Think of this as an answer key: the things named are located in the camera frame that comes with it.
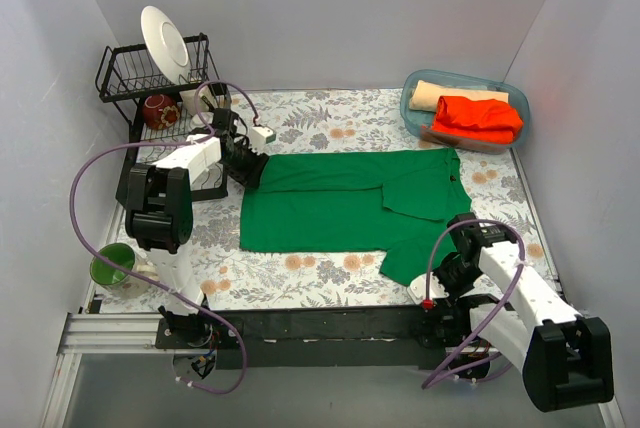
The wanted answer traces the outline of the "green t shirt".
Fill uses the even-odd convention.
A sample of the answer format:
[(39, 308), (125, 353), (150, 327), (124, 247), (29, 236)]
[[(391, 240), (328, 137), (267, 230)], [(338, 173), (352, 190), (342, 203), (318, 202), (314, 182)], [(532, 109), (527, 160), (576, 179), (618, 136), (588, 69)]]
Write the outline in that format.
[(244, 193), (240, 247), (258, 253), (372, 252), (403, 286), (454, 249), (438, 238), (471, 210), (452, 148), (274, 155)]

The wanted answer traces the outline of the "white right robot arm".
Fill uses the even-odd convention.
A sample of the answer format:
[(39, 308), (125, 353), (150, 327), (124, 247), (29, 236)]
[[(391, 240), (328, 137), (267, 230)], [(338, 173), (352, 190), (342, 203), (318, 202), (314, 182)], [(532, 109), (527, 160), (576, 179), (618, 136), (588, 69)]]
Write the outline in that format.
[(542, 412), (613, 399), (608, 326), (565, 302), (527, 265), (524, 243), (514, 229), (466, 213), (451, 219), (445, 234), (455, 250), (438, 268), (427, 269), (425, 282), (437, 282), (450, 306), (458, 304), (481, 276), (490, 278), (502, 297), (453, 319), (453, 335), (460, 345), (425, 387), (451, 374), (448, 365), (464, 347), (484, 339), (521, 373), (529, 399)]

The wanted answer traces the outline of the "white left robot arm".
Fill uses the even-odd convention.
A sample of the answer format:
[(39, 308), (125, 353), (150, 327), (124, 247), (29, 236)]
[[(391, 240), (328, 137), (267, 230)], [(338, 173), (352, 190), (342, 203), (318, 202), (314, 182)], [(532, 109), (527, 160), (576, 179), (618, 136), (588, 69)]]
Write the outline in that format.
[(193, 348), (211, 340), (213, 325), (200, 312), (205, 295), (186, 253), (193, 230), (191, 184), (219, 165), (224, 177), (245, 188), (258, 187), (269, 160), (264, 148), (276, 138), (272, 129), (261, 125), (239, 134), (237, 126), (243, 120), (228, 109), (197, 118), (199, 125), (182, 145), (151, 164), (131, 168), (125, 205), (127, 235), (147, 253), (159, 282), (173, 296), (159, 312), (169, 331)]

